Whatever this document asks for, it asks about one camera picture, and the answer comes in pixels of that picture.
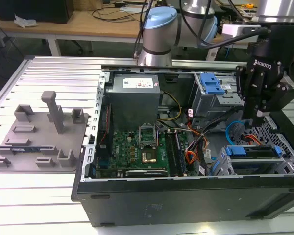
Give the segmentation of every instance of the label sticker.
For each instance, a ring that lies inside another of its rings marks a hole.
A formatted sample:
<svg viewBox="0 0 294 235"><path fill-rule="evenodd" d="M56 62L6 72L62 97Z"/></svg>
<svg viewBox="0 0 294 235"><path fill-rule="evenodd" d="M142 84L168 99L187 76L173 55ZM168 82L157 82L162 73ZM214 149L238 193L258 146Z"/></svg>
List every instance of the label sticker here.
<svg viewBox="0 0 294 235"><path fill-rule="evenodd" d="M204 153L204 157L211 158L211 150L210 149L206 149L206 152Z"/></svg>
<svg viewBox="0 0 294 235"><path fill-rule="evenodd" d="M222 89L226 89L226 90L231 90L231 86L230 85L221 85Z"/></svg>
<svg viewBox="0 0 294 235"><path fill-rule="evenodd" d="M202 168L201 166L199 166L199 172L202 174L202 175L205 175L205 169Z"/></svg>
<svg viewBox="0 0 294 235"><path fill-rule="evenodd" d="M123 88L153 88L152 78L125 78Z"/></svg>
<svg viewBox="0 0 294 235"><path fill-rule="evenodd" d="M188 109L188 116L189 116L190 118L193 117L193 110L192 110L192 109Z"/></svg>
<svg viewBox="0 0 294 235"><path fill-rule="evenodd" d="M25 152L23 148L11 148L12 151Z"/></svg>

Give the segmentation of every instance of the blue latch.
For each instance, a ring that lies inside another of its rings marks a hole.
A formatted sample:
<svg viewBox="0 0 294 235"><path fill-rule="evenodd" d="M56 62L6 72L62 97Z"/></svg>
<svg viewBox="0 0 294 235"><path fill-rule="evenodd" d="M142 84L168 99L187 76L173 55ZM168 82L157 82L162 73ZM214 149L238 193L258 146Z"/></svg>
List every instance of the blue latch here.
<svg viewBox="0 0 294 235"><path fill-rule="evenodd" d="M200 82L204 87L206 94L224 94L225 90L220 86L220 81L213 73L201 73Z"/></svg>
<svg viewBox="0 0 294 235"><path fill-rule="evenodd" d="M278 154L278 156L281 157L283 154L282 149L278 145L275 145L274 149L275 149L276 153Z"/></svg>
<svg viewBox="0 0 294 235"><path fill-rule="evenodd" d="M231 149L229 147L227 147L225 149L225 151L226 151L226 153L227 153L228 156L231 156L233 154L232 151L231 151Z"/></svg>
<svg viewBox="0 0 294 235"><path fill-rule="evenodd" d="M234 156L235 155L247 155L243 146L230 145L225 149L226 152L228 153L227 149L229 149L231 151L232 155L234 155Z"/></svg>

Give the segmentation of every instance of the wooden desk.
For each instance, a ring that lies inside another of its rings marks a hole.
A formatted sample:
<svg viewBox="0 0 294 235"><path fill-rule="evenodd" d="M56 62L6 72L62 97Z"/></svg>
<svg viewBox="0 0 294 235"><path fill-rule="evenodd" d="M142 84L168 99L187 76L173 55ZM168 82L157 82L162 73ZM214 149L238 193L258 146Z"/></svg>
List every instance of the wooden desk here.
<svg viewBox="0 0 294 235"><path fill-rule="evenodd" d="M116 12L117 9L103 9L100 11L102 18L117 18L126 16L128 13ZM139 19L140 14L133 16L135 19ZM21 28L13 21L1 21L0 26L5 33L10 37L24 37L24 38L41 38L46 39L49 43L51 54L53 56L61 56L60 49L57 40L84 40L90 42L90 51L92 51L92 41L105 41L105 42L135 42L137 33L139 31L139 22L128 17L127 20L132 19L124 23L113 23L96 19L92 16L92 11L74 11L72 17L66 24L62 23L47 23L38 22L36 27ZM4 34L0 31L0 38L4 37ZM220 42L223 38L218 35L214 42Z"/></svg>

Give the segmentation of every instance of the laboratory floor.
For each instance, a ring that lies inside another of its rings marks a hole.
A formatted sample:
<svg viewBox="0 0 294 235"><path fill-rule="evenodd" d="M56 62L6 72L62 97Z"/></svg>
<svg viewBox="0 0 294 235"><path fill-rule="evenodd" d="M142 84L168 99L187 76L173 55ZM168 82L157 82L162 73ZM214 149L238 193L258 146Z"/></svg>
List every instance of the laboratory floor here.
<svg viewBox="0 0 294 235"><path fill-rule="evenodd" d="M41 39L11 38L24 55L50 55L48 44ZM0 90L11 77L15 69L23 60L22 56L13 47L8 38L4 39L6 46L0 48ZM130 58L133 54L132 43L93 42L93 52L88 51L88 42L78 41L84 49L84 54L79 55L79 48L67 40L59 40L59 46L63 56L87 56L87 57L116 57ZM187 48L181 56L177 56L177 48L172 49L173 59L205 60L207 50ZM218 61L247 61L248 55L244 49L222 48L216 57ZM294 80L294 64L291 68Z"/></svg>

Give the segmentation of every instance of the black computer case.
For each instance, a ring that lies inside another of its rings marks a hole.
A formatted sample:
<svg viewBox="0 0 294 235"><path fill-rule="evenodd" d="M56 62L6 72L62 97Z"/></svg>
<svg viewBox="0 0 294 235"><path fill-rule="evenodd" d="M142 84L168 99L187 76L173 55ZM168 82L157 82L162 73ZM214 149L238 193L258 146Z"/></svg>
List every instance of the black computer case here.
<svg viewBox="0 0 294 235"><path fill-rule="evenodd" d="M14 14L38 22L67 23L73 14L72 0L0 0L0 19L14 20Z"/></svg>

